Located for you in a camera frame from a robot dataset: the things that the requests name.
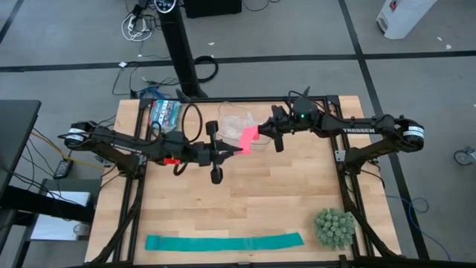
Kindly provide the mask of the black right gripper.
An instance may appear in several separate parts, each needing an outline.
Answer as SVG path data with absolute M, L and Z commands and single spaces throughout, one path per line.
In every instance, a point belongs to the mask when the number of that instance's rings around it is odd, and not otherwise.
M 258 129 L 260 135 L 267 135 L 274 141 L 274 147 L 277 153 L 284 150 L 283 135 L 294 132 L 293 123 L 288 119 L 271 119 L 268 123 L 260 124 Z

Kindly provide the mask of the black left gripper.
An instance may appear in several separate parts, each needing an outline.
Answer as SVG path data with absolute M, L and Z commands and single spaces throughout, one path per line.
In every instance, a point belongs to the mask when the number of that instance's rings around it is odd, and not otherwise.
M 220 167 L 220 163 L 218 163 L 219 158 L 219 151 L 218 145 L 216 140 L 215 134 L 209 135 L 210 142 L 208 144 L 203 143 L 199 144 L 196 149 L 196 163 L 200 167 L 204 166 L 211 166 L 212 170 L 210 172 L 211 181 L 215 185 L 219 185 L 222 182 L 223 174 L 222 169 Z M 222 149 L 225 151 L 222 154 L 222 161 L 224 162 L 226 159 L 233 157 L 235 155 L 239 155 L 243 149 L 241 147 L 233 146 L 232 144 L 228 144 L 226 142 L 222 142 Z

